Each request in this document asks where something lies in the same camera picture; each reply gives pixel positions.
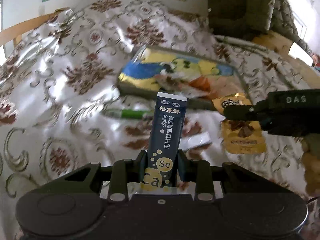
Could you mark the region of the person's right hand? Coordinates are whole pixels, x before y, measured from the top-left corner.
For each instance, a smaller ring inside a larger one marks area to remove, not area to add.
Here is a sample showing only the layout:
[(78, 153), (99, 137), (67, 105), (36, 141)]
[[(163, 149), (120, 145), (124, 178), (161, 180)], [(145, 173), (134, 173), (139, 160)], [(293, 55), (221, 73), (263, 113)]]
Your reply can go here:
[(311, 196), (319, 197), (319, 134), (307, 135), (302, 140), (302, 149), (306, 192)]

